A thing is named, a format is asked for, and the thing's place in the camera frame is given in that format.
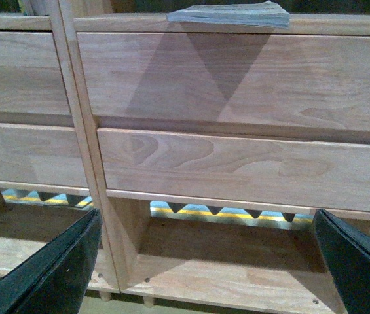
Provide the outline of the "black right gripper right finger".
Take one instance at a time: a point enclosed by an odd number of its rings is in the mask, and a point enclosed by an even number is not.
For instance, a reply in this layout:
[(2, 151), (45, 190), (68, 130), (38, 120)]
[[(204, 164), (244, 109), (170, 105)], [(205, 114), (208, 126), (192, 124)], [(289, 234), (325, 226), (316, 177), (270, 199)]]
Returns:
[(348, 313), (370, 313), (370, 236), (325, 209), (314, 215), (320, 252)]

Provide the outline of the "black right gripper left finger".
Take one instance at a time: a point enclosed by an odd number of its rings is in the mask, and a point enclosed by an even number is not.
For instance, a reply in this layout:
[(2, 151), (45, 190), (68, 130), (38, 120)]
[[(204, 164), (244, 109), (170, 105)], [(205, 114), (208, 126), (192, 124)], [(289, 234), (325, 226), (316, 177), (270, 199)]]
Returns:
[(94, 271), (102, 216), (92, 209), (0, 280), (0, 313), (78, 313)]

